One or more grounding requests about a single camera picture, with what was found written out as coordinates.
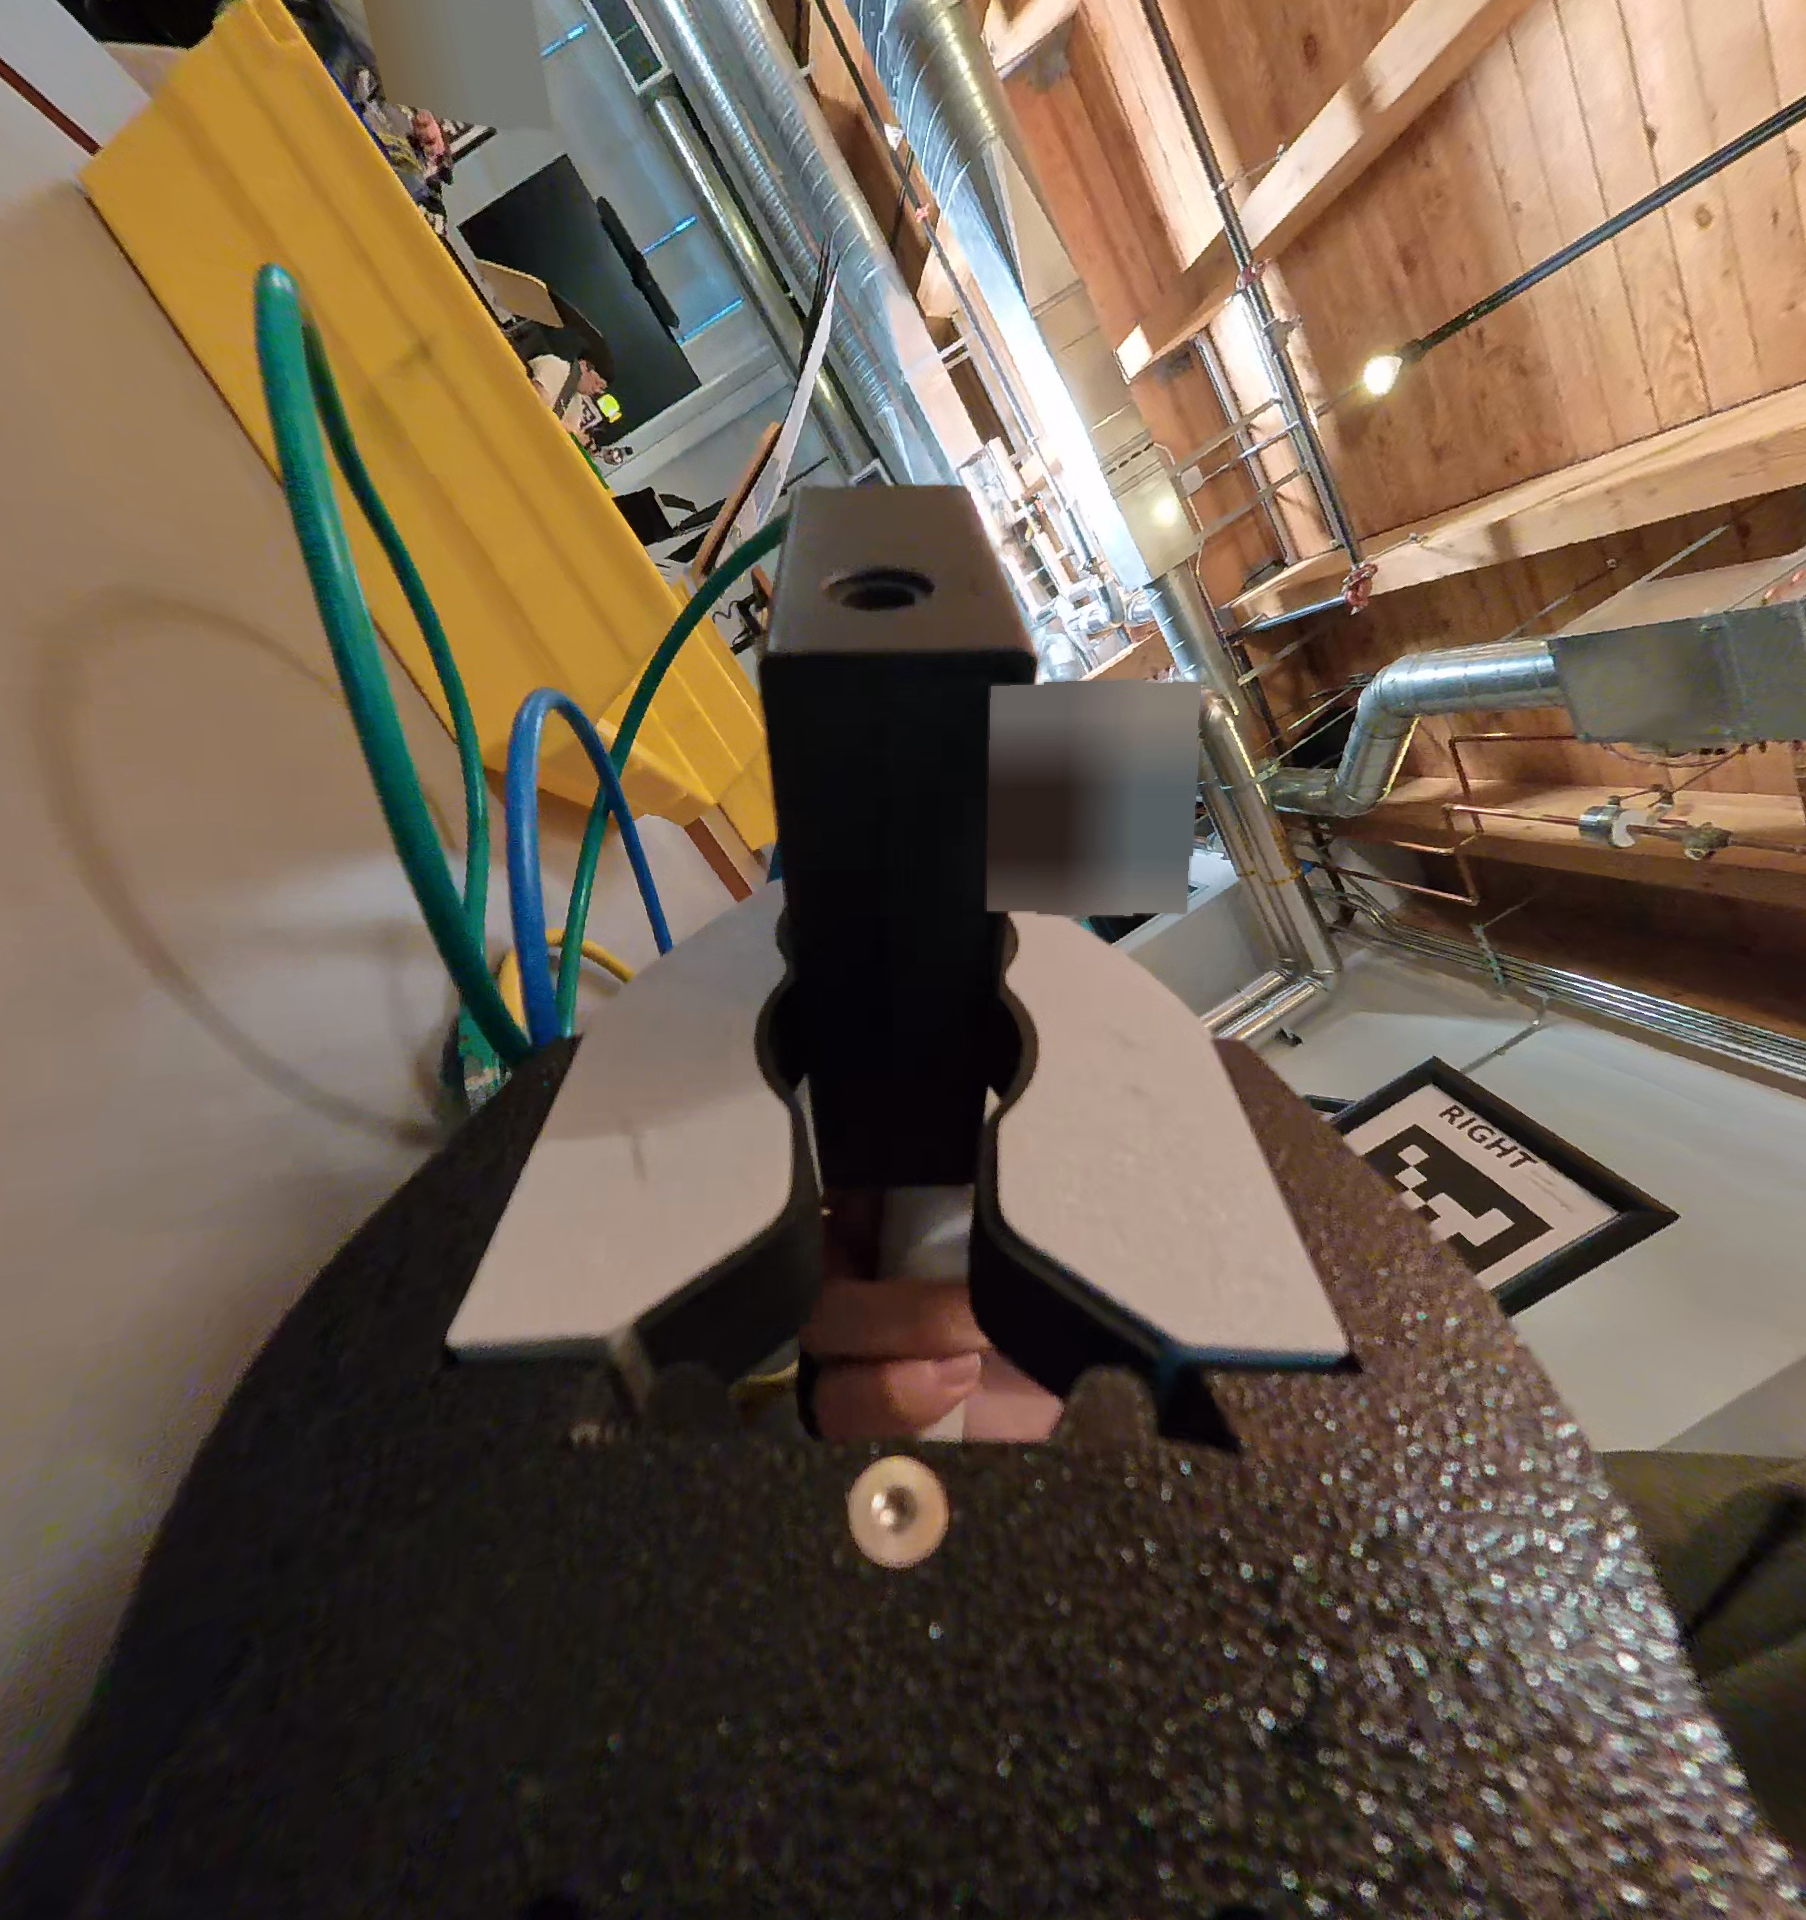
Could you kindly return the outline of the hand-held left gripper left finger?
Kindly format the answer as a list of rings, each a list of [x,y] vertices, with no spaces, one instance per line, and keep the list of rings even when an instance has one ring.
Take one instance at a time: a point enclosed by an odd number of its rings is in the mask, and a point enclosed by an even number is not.
[[[586,1024],[446,1335],[462,1362],[741,1380],[820,1291],[818,1160],[776,1059],[783,888],[649,963]]]

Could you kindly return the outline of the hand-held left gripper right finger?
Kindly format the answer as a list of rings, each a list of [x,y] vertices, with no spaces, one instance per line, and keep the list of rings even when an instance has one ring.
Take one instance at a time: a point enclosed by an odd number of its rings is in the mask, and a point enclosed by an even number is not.
[[[1337,1319],[1212,1034],[1073,921],[1011,915],[1013,1073],[986,1116],[969,1300],[1041,1388],[1331,1373]]]

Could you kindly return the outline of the black network switch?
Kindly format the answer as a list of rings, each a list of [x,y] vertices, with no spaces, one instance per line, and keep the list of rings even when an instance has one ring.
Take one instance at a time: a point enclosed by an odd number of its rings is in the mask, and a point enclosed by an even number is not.
[[[803,490],[759,697],[788,987],[776,1063],[824,1189],[969,1189],[1004,1024],[989,706],[1031,638],[959,486]]]

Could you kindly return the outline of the person's right hand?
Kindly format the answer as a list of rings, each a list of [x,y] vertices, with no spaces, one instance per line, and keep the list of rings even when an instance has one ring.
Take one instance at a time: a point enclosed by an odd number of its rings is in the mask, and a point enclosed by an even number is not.
[[[967,1186],[842,1189],[802,1333],[811,1425],[832,1443],[1041,1443],[1060,1400],[1013,1367],[969,1300]]]

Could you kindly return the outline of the person's olive jacket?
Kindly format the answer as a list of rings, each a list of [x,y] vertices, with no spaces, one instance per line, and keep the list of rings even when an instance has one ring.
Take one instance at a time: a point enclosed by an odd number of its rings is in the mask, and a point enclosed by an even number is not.
[[[1750,1795],[1806,1880],[1806,1459],[1605,1452]]]

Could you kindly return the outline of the yellow bin with divider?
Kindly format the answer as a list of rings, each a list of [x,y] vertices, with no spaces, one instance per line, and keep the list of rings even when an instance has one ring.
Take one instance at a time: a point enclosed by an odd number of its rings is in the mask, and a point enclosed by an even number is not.
[[[266,265],[292,276],[454,650],[483,762],[501,771],[539,688],[611,745],[687,601],[292,14],[226,11],[81,188],[269,468],[252,297]]]

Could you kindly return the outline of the black panel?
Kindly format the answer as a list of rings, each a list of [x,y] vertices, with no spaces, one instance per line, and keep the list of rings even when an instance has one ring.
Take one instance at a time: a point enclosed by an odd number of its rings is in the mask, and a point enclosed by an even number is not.
[[[457,231],[483,263],[537,279],[562,314],[589,324],[607,354],[595,368],[619,404],[616,437],[698,391],[673,304],[616,206],[592,195],[567,155],[459,216]]]

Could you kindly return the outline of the silver duct with metal box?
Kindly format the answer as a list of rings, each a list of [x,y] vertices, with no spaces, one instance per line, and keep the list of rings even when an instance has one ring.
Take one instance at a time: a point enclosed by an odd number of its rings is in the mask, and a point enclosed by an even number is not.
[[[1274,771],[1263,793],[1281,815],[1357,819],[1392,791],[1417,722],[1538,709],[1601,749],[1806,745],[1806,596],[1401,657],[1362,690],[1331,769]]]

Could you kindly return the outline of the silver ventilation duct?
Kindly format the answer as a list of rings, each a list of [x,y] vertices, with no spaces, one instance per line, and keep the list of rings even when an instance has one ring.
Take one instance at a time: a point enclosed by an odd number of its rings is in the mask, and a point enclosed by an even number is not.
[[[771,5],[631,11],[776,263],[809,279],[829,255],[833,372],[878,461],[900,482],[959,478],[980,435]],[[1177,675],[1205,688],[1203,803],[1274,969],[1203,1022],[1219,1040],[1292,1039],[1342,961],[1253,771],[1246,682],[1203,601],[1195,522],[1036,187],[984,32],[963,5],[842,5],[842,17],[893,109],[902,181],[920,173],[959,253],[956,286],[982,311],[972,338],[1057,482],[1066,525],[1114,589],[1145,601]]]

